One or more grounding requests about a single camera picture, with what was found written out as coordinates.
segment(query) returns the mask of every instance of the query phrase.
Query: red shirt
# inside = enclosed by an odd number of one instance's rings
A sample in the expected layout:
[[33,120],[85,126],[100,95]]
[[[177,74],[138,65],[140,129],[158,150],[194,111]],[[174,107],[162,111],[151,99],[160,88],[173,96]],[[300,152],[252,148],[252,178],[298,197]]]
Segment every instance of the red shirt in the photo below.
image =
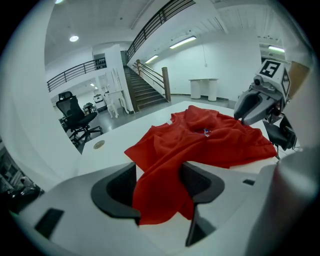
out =
[[139,224],[160,224],[180,212],[188,220],[193,202],[178,171],[185,161],[229,168],[277,155],[260,129],[218,111],[189,106],[172,124],[152,126],[124,153],[144,171],[133,193]]

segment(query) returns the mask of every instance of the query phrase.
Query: black slot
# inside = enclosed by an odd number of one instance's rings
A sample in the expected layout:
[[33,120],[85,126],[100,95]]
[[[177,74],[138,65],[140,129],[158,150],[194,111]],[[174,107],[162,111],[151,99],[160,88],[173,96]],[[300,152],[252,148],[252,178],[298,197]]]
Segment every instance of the black slot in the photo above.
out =
[[245,179],[242,183],[253,186],[255,184],[255,181],[252,179]]
[[63,210],[50,208],[36,224],[35,230],[49,239],[63,214]]
[[188,162],[182,164],[179,177],[192,198],[194,206],[190,229],[185,241],[185,246],[189,247],[216,230],[216,227],[199,215],[197,205],[207,204],[215,200],[224,191],[225,183],[213,173]]

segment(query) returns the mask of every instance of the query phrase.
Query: black office chair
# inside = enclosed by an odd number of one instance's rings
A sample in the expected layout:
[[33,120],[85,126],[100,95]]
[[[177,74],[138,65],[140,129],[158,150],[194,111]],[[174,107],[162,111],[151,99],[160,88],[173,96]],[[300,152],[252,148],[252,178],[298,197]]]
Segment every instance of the black office chair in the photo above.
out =
[[294,148],[297,143],[297,136],[292,129],[288,119],[284,116],[280,122],[279,127],[263,121],[269,140],[277,148],[277,156],[279,158],[279,146],[285,151]]
[[[97,113],[93,112],[85,115],[78,104],[77,97],[73,96],[70,91],[59,94],[59,99],[56,106],[64,114],[67,127],[73,132],[69,138],[73,137],[71,141],[76,147],[80,144],[80,140],[83,137],[85,137],[84,143],[86,143],[90,134],[103,134],[100,126],[92,129],[89,126],[89,123],[97,116]],[[80,132],[84,132],[84,134],[80,138],[77,138],[77,134]]]

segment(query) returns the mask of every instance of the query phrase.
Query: gray floor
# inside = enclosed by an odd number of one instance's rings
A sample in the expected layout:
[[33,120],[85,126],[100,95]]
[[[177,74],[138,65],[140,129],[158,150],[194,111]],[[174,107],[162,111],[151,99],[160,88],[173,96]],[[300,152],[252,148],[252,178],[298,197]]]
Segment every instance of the gray floor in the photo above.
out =
[[[154,105],[145,109],[142,109],[141,111],[134,113],[134,114],[127,114],[122,108],[118,109],[118,118],[111,118],[110,114],[107,110],[104,110],[100,113],[98,113],[97,117],[91,121],[89,124],[91,128],[94,128],[96,126],[101,126],[103,129],[103,133],[107,133],[113,129],[116,129],[120,126],[123,126],[133,120],[139,119],[141,117],[144,117],[148,114],[151,114],[153,112],[156,112],[158,110],[164,109],[166,107],[169,107],[171,105],[184,102],[184,101],[189,101],[189,102],[200,102],[200,103],[206,103],[206,104],[211,104],[211,105],[216,105],[220,107],[225,107],[228,108],[228,101],[227,100],[217,100],[217,101],[208,101],[207,98],[200,98],[200,99],[191,99],[190,96],[178,96],[178,95],[172,95],[171,96],[171,102],[166,102],[166,103],[160,103],[158,105]],[[91,139],[99,136],[99,133],[93,133],[91,135]],[[79,147],[78,150],[80,153],[82,153],[84,148],[84,144],[82,143]]]

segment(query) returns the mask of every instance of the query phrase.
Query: white wall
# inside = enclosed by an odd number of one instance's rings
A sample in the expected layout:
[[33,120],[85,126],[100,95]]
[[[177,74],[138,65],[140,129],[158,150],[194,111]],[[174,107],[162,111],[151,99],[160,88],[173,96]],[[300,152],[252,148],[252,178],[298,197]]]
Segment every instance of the white wall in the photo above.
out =
[[39,1],[0,59],[0,136],[21,170],[45,191],[77,175],[81,157],[44,86],[45,38],[54,5]]
[[60,86],[58,86],[57,88],[53,89],[52,91],[50,91],[48,93],[49,98],[52,99],[55,96],[57,96],[58,94],[67,91],[69,88],[72,88],[78,84],[81,84],[85,81],[92,81],[93,79],[96,79],[97,77],[100,76],[105,76],[106,73],[109,73],[109,69],[108,68],[102,68],[102,69],[98,69],[86,74],[82,74],[79,75],[77,77],[75,77],[74,79],[69,80],[68,82],[65,82],[63,84],[61,84]]
[[208,33],[161,52],[149,65],[159,73],[168,68],[171,93],[190,94],[189,79],[217,78],[217,96],[236,101],[253,81],[261,54],[254,30]]
[[107,42],[98,44],[92,47],[93,55],[104,54],[106,48],[110,48],[114,45],[119,45],[120,51],[127,51],[131,45],[132,41],[127,42]]
[[92,47],[81,48],[48,63],[45,66],[45,79],[49,81],[58,74],[79,64],[93,60]]
[[83,108],[84,105],[89,102],[95,105],[94,96],[95,96],[94,91],[89,91],[81,95],[76,95],[80,108]]
[[53,106],[53,109],[58,119],[64,117],[64,114],[60,111],[60,109],[56,105]]
[[[127,85],[127,80],[125,76],[124,66],[121,59],[119,44],[115,44],[112,47],[106,48],[104,50],[104,54],[105,54],[105,61],[106,61],[107,68],[110,70],[112,70],[112,68],[115,68],[117,70],[121,87],[123,89],[123,97],[125,99],[126,106],[129,111],[133,111],[134,108],[132,106],[132,102],[131,102],[131,98],[128,90],[128,85]],[[111,83],[111,81],[113,80],[112,77],[110,76],[108,76],[107,79],[109,83]]]

